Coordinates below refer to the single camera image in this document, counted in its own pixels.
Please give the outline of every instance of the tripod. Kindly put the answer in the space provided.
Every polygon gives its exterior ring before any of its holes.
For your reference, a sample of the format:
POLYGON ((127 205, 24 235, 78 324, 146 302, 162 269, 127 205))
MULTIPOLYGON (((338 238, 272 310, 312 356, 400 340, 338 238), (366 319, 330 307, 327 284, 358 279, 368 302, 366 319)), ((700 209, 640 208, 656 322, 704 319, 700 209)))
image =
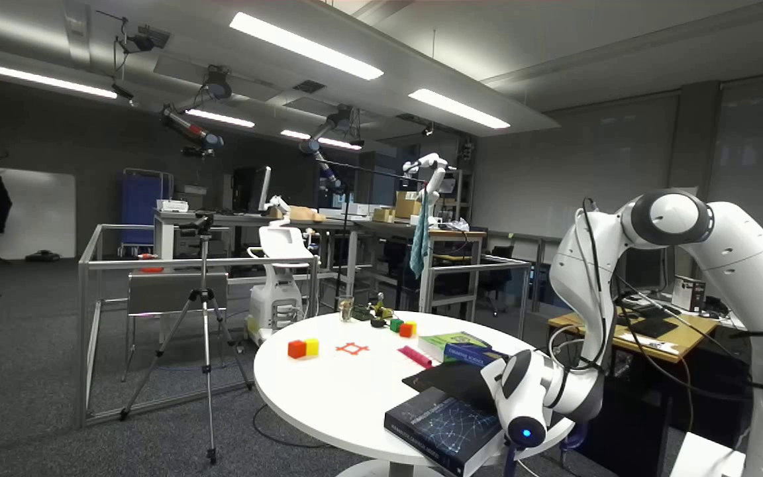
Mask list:
MULTIPOLYGON (((221 322, 220 307, 213 306, 213 292, 211 292, 210 284, 207 284, 207 279, 210 279, 210 273, 207 273, 207 258, 210 258, 210 238, 211 238, 210 227, 211 227, 211 222, 213 222, 211 216, 202 216, 202 218, 196 218, 194 226, 182 226, 182 233, 196 233, 196 235, 199 235, 199 245, 202 245, 199 290, 194 290, 194 292, 188 294, 180 315, 178 315, 178 319, 172 322, 172 326, 168 326, 167 340, 159 341, 159 351, 154 353, 154 359, 150 359, 150 363, 147 363, 147 372, 143 375, 134 394, 131 394, 131 398, 127 401, 127 406, 118 410, 118 422, 123 422, 123 420, 129 417, 129 410, 131 410, 137 394, 143 393, 150 372, 154 372, 154 369, 159 365, 159 361, 164 359, 164 353, 167 353, 167 347, 168 347, 168 341, 172 341, 172 333, 175 333, 175 328, 180 326, 180 322, 188 315, 190 307, 199 306, 199 307, 202 307, 202 345, 203 345, 202 375, 203 375, 207 424, 210 424, 207 459, 210 459, 210 465, 216 465, 210 312, 216 315, 216 326, 220 326, 228 347, 233 347, 233 340, 231 340, 231 333, 228 333, 228 328, 224 328, 224 322, 221 322)), ((239 372, 241 372, 245 386, 252 389, 252 380, 249 380, 245 372, 244 372, 241 353, 244 353, 244 351, 239 351, 239 356, 235 356, 239 372)))

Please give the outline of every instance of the round white table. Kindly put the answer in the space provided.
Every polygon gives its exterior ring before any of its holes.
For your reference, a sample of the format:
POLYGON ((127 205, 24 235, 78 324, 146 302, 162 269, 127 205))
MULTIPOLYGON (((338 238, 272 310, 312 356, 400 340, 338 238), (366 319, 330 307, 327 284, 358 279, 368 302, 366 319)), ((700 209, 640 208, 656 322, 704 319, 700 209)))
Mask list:
MULTIPOLYGON (((468 331, 498 353, 514 356, 530 347, 502 331, 457 319, 404 310, 395 319, 414 322, 419 337, 468 331)), ((375 465, 358 465, 341 474, 407 474, 410 467, 415 474, 433 474, 429 459, 383 429, 383 413, 415 394, 403 380, 424 369, 400 347, 429 356, 419 337, 403 340, 366 322, 345 324, 338 312, 308 319, 264 340, 255 356, 255 382, 261 401, 304 434, 375 459, 375 465), (292 340, 317 340, 317 359, 288 359, 292 340)))

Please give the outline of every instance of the ceiling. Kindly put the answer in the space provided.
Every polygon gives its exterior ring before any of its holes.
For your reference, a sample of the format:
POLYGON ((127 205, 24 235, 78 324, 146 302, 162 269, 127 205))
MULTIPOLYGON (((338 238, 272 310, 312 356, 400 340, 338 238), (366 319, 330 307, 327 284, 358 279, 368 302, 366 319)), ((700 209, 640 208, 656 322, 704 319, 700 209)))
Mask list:
POLYGON ((127 33, 168 33, 167 49, 127 59, 137 107, 190 98, 220 63, 233 98, 207 110, 249 116, 264 135, 312 131, 349 104, 366 141, 414 135, 420 121, 490 139, 407 94, 432 87, 484 110, 512 121, 506 135, 557 127, 541 111, 763 75, 763 0, 0 0, 0 63, 109 84, 118 19, 127 33), (235 11, 383 76, 353 80, 239 35, 235 11), (296 94, 304 80, 322 91, 296 94))

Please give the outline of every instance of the small red object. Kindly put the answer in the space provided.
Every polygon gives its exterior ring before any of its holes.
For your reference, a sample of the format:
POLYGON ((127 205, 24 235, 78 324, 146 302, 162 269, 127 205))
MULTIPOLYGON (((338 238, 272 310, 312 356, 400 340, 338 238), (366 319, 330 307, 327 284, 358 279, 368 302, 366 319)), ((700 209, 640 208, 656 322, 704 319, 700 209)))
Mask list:
POLYGON ((419 353, 414 347, 400 347, 400 353, 407 356, 414 363, 432 369, 432 361, 424 353, 419 353))
POLYGON ((286 356, 294 361, 304 359, 304 353, 308 353, 308 341, 302 341, 302 340, 294 340, 286 345, 286 356))
POLYGON ((404 322, 403 326, 400 326, 400 337, 414 337, 415 333, 415 324, 414 322, 404 322))

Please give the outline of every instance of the ceiling light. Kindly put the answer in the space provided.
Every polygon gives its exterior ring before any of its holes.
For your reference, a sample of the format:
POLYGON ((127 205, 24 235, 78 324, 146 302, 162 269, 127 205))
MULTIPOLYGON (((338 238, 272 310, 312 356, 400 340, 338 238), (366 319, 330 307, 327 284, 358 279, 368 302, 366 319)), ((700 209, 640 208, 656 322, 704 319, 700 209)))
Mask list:
POLYGON ((249 120, 224 116, 224 114, 211 114, 211 111, 202 111, 202 110, 188 110, 184 114, 188 114, 188 116, 211 120, 211 121, 235 124, 235 127, 255 127, 255 121, 249 121, 249 120))
POLYGON ((457 102, 453 102, 453 98, 448 98, 448 96, 440 96, 440 94, 433 94, 433 91, 424 91, 424 87, 420 87, 420 91, 414 91, 407 98, 415 98, 415 102, 420 102, 420 104, 429 104, 429 107, 433 107, 433 110, 451 111, 451 114, 455 114, 455 116, 478 121, 478 124, 484 124, 484 127, 490 127, 490 131, 506 131, 506 127, 512 127, 509 121, 502 121, 502 120, 498 120, 498 116, 490 116, 490 114, 484 114, 484 111, 478 111, 478 110, 474 110, 474 107, 457 104, 457 102))
POLYGON ((362 63, 353 57, 345 57, 338 50, 330 50, 319 43, 312 43, 308 37, 298 37, 294 33, 286 33, 276 25, 268 25, 268 22, 259 22, 255 17, 245 17, 245 14, 235 14, 233 22, 231 22, 233 30, 249 35, 249 37, 256 37, 256 39, 264 39, 264 43, 272 43, 284 50, 292 50, 296 57, 304 57, 304 59, 312 59, 312 62, 319 62, 319 63, 327 63, 330 68, 341 68, 353 76, 361 76, 361 80, 375 80, 382 76, 383 72, 370 67, 370 63, 362 63))
POLYGON ((115 98, 113 91, 102 91, 102 87, 93 87, 93 84, 78 84, 78 83, 65 83, 65 80, 56 80, 56 76, 44 76, 44 75, 32 75, 32 72, 21 72, 21 68, 7 68, 7 67, 0 67, 0 76, 12 76, 12 80, 21 80, 21 83, 37 83, 37 84, 57 87, 57 91, 82 94, 82 96, 115 98))
MULTIPOLYGON (((308 132, 302 131, 281 131, 284 139, 296 139, 296 141, 309 141, 308 132)), ((319 139, 322 145, 330 145, 330 149, 349 149, 349 152, 361 152, 361 145, 354 144, 346 144, 346 141, 333 141, 333 139, 319 139)))

